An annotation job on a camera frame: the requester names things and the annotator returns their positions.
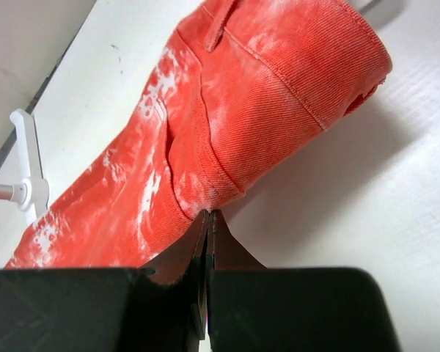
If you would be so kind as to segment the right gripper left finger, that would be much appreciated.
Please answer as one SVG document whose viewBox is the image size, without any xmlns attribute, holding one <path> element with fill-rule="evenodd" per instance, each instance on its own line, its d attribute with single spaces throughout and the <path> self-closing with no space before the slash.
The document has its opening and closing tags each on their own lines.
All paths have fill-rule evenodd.
<svg viewBox="0 0 440 352">
<path fill-rule="evenodd" d="M 201 211 L 186 232 L 140 268 L 131 302 L 132 351 L 198 351 L 207 322 L 207 227 Z"/>
</svg>

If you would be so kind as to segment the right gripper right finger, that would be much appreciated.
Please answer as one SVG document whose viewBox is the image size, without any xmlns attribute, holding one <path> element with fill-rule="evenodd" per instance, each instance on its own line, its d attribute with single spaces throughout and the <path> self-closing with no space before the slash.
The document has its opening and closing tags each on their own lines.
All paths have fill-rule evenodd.
<svg viewBox="0 0 440 352">
<path fill-rule="evenodd" d="M 241 340 L 251 330 L 252 289 L 265 266 L 235 239 L 220 210 L 209 215 L 206 262 L 209 336 Z"/>
</svg>

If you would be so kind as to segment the red white patterned trousers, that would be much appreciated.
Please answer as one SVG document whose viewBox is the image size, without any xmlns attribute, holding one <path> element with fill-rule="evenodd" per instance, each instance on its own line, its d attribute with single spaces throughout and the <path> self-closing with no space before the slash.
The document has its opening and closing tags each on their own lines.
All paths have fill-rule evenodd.
<svg viewBox="0 0 440 352">
<path fill-rule="evenodd" d="M 8 268 L 139 267 L 244 195 L 392 69 L 345 1 L 205 1 L 167 41 L 128 124 Z"/>
</svg>

